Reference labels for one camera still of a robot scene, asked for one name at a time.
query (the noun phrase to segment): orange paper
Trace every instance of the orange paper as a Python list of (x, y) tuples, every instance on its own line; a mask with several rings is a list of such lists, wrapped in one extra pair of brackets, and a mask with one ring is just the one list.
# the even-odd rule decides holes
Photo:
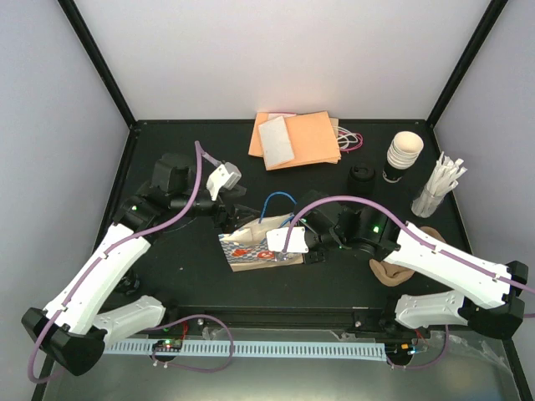
[[(268, 113), (258, 113), (249, 145), (249, 154), (262, 157), (262, 143), (258, 126), (268, 120)], [(340, 149), (326, 111), (296, 115), (284, 119), (292, 142), (295, 159), (270, 170), (283, 169), (312, 163), (338, 163)]]

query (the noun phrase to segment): table top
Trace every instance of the table top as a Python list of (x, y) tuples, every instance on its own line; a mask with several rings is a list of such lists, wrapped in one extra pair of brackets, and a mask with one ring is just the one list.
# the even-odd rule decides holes
[[(369, 197), (386, 206), (402, 221), (436, 228), (447, 243), (466, 251), (465, 233), (452, 196), (447, 196), (438, 211), (428, 219), (410, 212), (410, 203), (429, 178), (438, 158), (432, 131), (423, 122), (342, 121), (343, 127), (364, 136), (362, 148), (342, 155), (337, 165), (316, 164), (291, 169), (266, 171), (263, 160), (247, 154), (252, 121), (180, 121), (142, 124), (121, 191), (121, 201), (133, 195), (150, 178), (154, 163), (164, 153), (181, 153), (193, 160), (193, 142), (219, 160), (232, 162), (242, 172), (240, 185), (247, 194), (239, 200), (261, 210), (266, 197), (284, 190), (296, 199), (315, 189), (329, 195), (347, 194), (349, 168), (368, 161), (377, 171), (374, 193)], [(410, 130), (424, 140), (424, 150), (405, 177), (389, 184), (381, 177), (386, 151), (397, 132)], [(206, 170), (210, 165), (205, 163)], [(293, 205), (282, 196), (273, 197), (267, 216), (289, 213)], [(211, 310), (304, 310), (336, 311), (355, 308), (383, 308), (389, 295), (424, 295), (447, 291), (447, 287), (416, 273), (397, 287), (381, 284), (367, 261), (347, 252), (331, 251), (326, 262), (312, 265), (281, 266), (248, 272), (232, 272), (219, 246), (210, 218), (196, 218), (187, 226), (177, 223), (134, 264), (141, 289), (128, 298), (115, 294), (107, 301), (117, 307), (136, 299), (140, 292), (166, 292), (181, 307), (190, 311)]]

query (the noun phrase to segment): black metal frame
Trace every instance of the black metal frame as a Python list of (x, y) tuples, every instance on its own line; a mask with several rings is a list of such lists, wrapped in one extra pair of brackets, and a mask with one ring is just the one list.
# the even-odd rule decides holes
[[(430, 131), (431, 137), (434, 140), (433, 145), (436, 147), (436, 150), (439, 150), (439, 145), (436, 141), (434, 127), (436, 126), (436, 123), (438, 122), (439, 118), (442, 116), (454, 93), (456, 92), (456, 89), (461, 83), (466, 72), (470, 68), (472, 61), (479, 52), (479, 49), (485, 42), (485, 39), (487, 38), (488, 34), (491, 32), (494, 23), (497, 21), (503, 8), (506, 6), (507, 1), (508, 0), (491, 0), (489, 2), (487, 10), (481, 17), (481, 20), (477, 25), (476, 30), (472, 34), (470, 41), (468, 42), (464, 52), (459, 58), (459, 61), (457, 62), (450, 78), (448, 79), (446, 86), (442, 90), (441, 95), (436, 101), (433, 110), (431, 111), (426, 121), (421, 121), (423, 124), (425, 124), (426, 129)], [(61, 5), (65, 15), (71, 22), (71, 25), (76, 34), (78, 35), (79, 40), (84, 46), (87, 54), (89, 55), (91, 62), (93, 63), (99, 76), (104, 82), (104, 85), (108, 89), (110, 96), (114, 100), (118, 110), (123, 116), (123, 119), (130, 128), (129, 137), (125, 145), (125, 151), (121, 157), (119, 169), (117, 171), (110, 198), (104, 212), (104, 217), (100, 225), (99, 233), (97, 235), (95, 243), (96, 247), (96, 245), (99, 244), (99, 242), (101, 241), (104, 235), (104, 231), (110, 224), (111, 216), (113, 215), (119, 203), (120, 192), (125, 182), (125, 178), (130, 166), (131, 157), (134, 153), (135, 144), (139, 134), (139, 129), (137, 127), (139, 126), (139, 124), (150, 124), (150, 121), (141, 122), (135, 119), (134, 115), (130, 111), (130, 107), (128, 106), (123, 94), (120, 91), (119, 86), (115, 82), (115, 79), (112, 73), (110, 72), (107, 63), (104, 60), (102, 53), (99, 51), (99, 48), (96, 42), (94, 41), (89, 31), (89, 28), (85, 24), (85, 21), (77, 8), (75, 1), (58, 0), (58, 3)], [(373, 120), (360, 120), (360, 122), (373, 122)], [(456, 212), (458, 214), (457, 217), (459, 218), (459, 221), (461, 221), (461, 215), (459, 213), (458, 207), (456, 208)], [(466, 244), (466, 249), (471, 250), (470, 242), (468, 241), (468, 237), (465, 231), (463, 231), (463, 241)], [(532, 401), (533, 398), (527, 385), (527, 380), (522, 370), (520, 361), (518, 359), (517, 351), (515, 349), (513, 341), (504, 341), (503, 345), (507, 353), (507, 358), (511, 366), (511, 370), (514, 374), (515, 382), (517, 384), (521, 399), (524, 401)], [(54, 363), (52, 359), (47, 357), (41, 372), (41, 377), (48, 376), (52, 372), (53, 365)], [(32, 396), (32, 401), (42, 400), (45, 389), (46, 383), (37, 385)]]

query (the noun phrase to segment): gray floor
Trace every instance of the gray floor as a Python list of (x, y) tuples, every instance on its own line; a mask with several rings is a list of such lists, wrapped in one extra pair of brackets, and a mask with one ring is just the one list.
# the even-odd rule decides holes
[[(226, 370), (203, 374), (154, 368), (146, 357), (104, 355), (84, 376), (65, 374), (51, 383), (44, 400), (519, 399), (499, 342), (473, 333), (452, 334), (447, 356), (436, 366), (416, 372), (391, 370), (378, 362), (235, 358)], [(417, 355), (413, 363), (434, 358), (441, 341), (438, 333), (431, 340), (432, 350)], [(202, 367), (222, 361), (187, 359), (182, 362)]]

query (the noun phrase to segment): white wall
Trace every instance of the white wall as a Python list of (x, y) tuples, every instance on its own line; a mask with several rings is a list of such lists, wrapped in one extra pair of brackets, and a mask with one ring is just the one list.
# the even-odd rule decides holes
[(20, 319), (90, 254), (128, 130), (57, 2), (3, 2), (0, 53), (0, 398), (23, 400)]
[[(445, 152), (466, 161), (456, 192), (478, 256), (519, 260), (535, 287), (535, 2), (504, 8), (437, 125)], [(535, 297), (522, 294), (527, 312)], [(514, 337), (535, 393), (535, 322)]]
[(425, 119), (489, 0), (77, 0), (138, 119)]

